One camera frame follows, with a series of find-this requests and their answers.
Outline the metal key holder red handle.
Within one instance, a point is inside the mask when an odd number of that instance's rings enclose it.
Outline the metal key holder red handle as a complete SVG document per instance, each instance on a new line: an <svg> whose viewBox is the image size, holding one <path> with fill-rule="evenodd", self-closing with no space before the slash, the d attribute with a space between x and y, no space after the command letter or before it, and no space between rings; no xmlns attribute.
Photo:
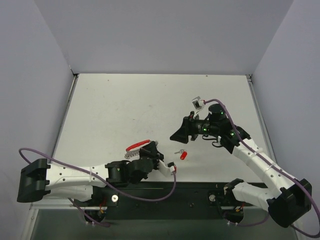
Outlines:
<svg viewBox="0 0 320 240"><path fill-rule="evenodd" d="M124 158L129 160L133 157L160 157L162 154L158 151L158 142L154 140L143 140L130 145L125 149Z"/></svg>

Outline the small key red cap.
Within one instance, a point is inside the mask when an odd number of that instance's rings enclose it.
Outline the small key red cap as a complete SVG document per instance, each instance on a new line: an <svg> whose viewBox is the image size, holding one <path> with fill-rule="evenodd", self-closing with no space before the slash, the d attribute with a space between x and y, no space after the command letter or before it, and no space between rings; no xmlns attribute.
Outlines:
<svg viewBox="0 0 320 240"><path fill-rule="evenodd" d="M187 157L188 152L185 149L180 149L179 151L175 152L175 154L180 155L180 159L184 160Z"/></svg>

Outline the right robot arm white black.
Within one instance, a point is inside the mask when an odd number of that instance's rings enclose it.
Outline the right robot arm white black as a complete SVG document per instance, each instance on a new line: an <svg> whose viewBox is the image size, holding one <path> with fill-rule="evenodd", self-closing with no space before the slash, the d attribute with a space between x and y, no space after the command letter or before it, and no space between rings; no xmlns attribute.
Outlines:
<svg viewBox="0 0 320 240"><path fill-rule="evenodd" d="M240 159L266 185L259 188L237 178L224 187L225 196L267 211L283 228L311 210L312 185L281 169L243 128L234 124L225 107L218 103L210 105L206 119L190 112L170 140L187 144L199 135L216 138L221 147Z"/></svg>

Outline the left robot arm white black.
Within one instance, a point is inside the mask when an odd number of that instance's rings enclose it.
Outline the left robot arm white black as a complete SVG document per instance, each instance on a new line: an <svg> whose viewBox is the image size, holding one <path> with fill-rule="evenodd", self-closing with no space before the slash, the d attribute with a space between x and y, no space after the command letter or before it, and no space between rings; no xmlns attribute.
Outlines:
<svg viewBox="0 0 320 240"><path fill-rule="evenodd" d="M170 175L174 167L164 163L157 145L156 141L143 141L142 147L128 151L124 160L95 166L52 164L46 157L29 162L20 172L17 202L32 203L49 196L87 201L96 206L103 199L97 188L108 185L125 188L146 180L153 170Z"/></svg>

